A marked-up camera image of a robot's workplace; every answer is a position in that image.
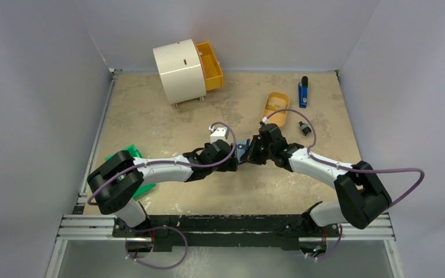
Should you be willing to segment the blue leather card holder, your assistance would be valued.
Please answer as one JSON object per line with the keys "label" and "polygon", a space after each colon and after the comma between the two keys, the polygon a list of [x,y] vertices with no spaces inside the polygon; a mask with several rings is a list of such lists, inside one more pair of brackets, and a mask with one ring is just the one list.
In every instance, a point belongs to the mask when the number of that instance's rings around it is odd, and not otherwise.
{"label": "blue leather card holder", "polygon": [[246,153],[247,149],[249,148],[250,141],[251,140],[248,138],[246,140],[241,140],[236,143],[236,155],[235,156],[237,157],[239,164],[242,164],[245,162],[242,157]]}

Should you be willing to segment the orange oval tray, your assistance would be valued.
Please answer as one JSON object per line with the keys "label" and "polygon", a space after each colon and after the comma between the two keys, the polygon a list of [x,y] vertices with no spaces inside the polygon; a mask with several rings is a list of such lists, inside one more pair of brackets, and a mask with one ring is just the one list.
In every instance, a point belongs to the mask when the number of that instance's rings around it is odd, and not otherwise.
{"label": "orange oval tray", "polygon": [[277,112],[281,109],[288,109],[290,97],[281,92],[270,92],[262,112],[262,118],[267,118],[269,123],[274,123],[282,127],[287,118],[287,111]]}

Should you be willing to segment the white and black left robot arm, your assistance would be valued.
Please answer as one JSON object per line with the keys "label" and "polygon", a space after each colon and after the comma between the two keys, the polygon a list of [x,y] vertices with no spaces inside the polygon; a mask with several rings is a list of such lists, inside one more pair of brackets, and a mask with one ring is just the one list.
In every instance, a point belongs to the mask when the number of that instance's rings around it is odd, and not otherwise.
{"label": "white and black left robot arm", "polygon": [[215,171],[237,171],[238,165],[235,146],[223,140],[170,159],[143,159],[121,150],[87,177],[92,193],[87,203],[104,215],[117,216],[129,232],[142,237],[149,231],[149,220],[134,199],[138,189],[162,182],[199,181]]}

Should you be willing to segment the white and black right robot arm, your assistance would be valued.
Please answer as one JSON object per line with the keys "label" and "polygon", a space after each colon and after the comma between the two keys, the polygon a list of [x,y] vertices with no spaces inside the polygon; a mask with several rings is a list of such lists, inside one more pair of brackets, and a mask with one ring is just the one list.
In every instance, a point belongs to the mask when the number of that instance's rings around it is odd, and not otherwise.
{"label": "white and black right robot arm", "polygon": [[311,236],[331,224],[349,223],[364,229],[392,204],[369,163],[341,163],[316,155],[301,144],[289,144],[276,124],[259,128],[241,160],[256,165],[270,160],[279,168],[307,175],[335,190],[337,201],[318,202],[303,213],[302,228]]}

